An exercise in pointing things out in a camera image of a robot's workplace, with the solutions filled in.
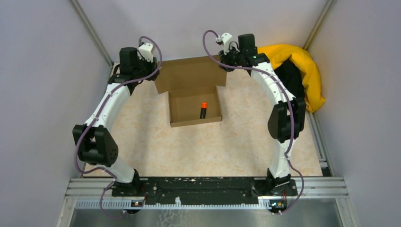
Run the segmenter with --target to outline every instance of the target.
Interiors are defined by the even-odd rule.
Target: beige table surface
[[[228,73],[227,85],[218,92],[223,121],[171,128],[167,93],[159,95],[153,81],[144,81],[113,126],[119,156],[140,176],[265,176],[274,143],[267,97],[243,70]],[[307,117],[291,161],[305,176],[322,176]]]

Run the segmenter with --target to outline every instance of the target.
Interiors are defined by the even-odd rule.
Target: cardboard box
[[[171,127],[221,121],[216,86],[225,86],[226,79],[227,73],[208,56],[164,61],[155,85],[159,94],[168,92]],[[200,119],[203,102],[208,108]]]

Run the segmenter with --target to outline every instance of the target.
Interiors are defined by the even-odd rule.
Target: yellow fabric
[[[297,46],[278,44],[258,47],[258,52],[267,55],[273,69],[278,68],[285,60],[290,58],[290,61],[301,71],[302,85],[305,88],[306,108],[313,113],[324,104],[319,71],[306,50]]]

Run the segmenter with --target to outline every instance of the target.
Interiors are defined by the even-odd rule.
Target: white wall
[[[165,60],[204,56],[208,29],[235,37],[254,33],[257,46],[303,46],[326,0],[79,0],[113,61],[141,35],[159,44]],[[208,37],[211,53],[221,49]]]
[[[109,69],[67,0],[3,1],[0,30],[0,226],[54,226]]]
[[[310,52],[317,112],[361,226],[400,226],[401,1],[338,1]]]

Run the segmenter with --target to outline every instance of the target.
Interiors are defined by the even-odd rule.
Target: orange and black marker
[[[201,119],[206,117],[207,108],[208,108],[208,103],[202,103],[202,108],[200,109],[200,118]]]

